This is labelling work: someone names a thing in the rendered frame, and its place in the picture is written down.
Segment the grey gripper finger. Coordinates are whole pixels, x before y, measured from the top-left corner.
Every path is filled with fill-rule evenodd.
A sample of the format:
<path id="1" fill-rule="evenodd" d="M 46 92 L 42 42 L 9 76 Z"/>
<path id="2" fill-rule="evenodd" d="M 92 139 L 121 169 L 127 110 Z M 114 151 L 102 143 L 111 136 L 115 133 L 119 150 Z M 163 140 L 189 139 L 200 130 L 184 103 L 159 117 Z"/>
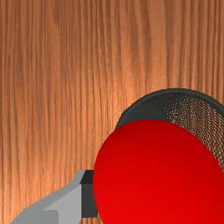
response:
<path id="1" fill-rule="evenodd" d="M 73 181 L 24 209 L 11 224 L 79 224 L 96 218 L 93 170 L 77 171 Z"/>

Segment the dark mesh basket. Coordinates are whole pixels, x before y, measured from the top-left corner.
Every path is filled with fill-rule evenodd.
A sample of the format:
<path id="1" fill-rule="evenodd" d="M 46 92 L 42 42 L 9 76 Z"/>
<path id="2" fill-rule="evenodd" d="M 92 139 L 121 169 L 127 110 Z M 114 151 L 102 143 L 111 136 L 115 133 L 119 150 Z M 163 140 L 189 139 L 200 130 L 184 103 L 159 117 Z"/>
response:
<path id="1" fill-rule="evenodd" d="M 224 106 L 214 98 L 185 88 L 158 90 L 126 108 L 115 128 L 139 119 L 164 120 L 189 131 L 210 150 L 224 174 Z"/>

